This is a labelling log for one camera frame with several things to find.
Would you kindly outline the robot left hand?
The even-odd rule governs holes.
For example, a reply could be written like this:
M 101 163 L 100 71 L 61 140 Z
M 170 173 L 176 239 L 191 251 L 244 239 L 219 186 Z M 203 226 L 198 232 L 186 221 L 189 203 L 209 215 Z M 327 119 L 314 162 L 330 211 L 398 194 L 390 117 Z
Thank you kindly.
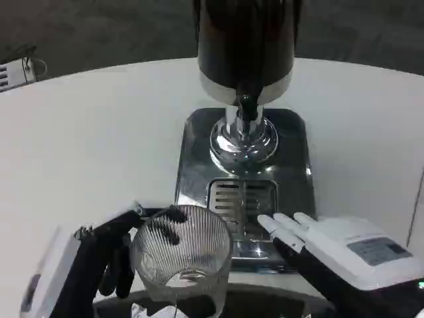
M 134 202 L 94 227 L 57 229 L 26 287 L 20 316 L 94 317 L 97 294 L 128 298 L 135 276 L 130 231 L 155 215 L 187 220 L 175 205 L 143 208 Z

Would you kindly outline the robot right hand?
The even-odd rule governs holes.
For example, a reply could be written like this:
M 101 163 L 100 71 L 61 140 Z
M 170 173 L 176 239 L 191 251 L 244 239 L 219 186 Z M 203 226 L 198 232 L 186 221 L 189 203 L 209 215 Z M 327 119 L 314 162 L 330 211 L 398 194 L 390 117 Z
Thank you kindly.
M 280 256 L 341 317 L 422 317 L 423 263 L 363 218 L 259 215 Z

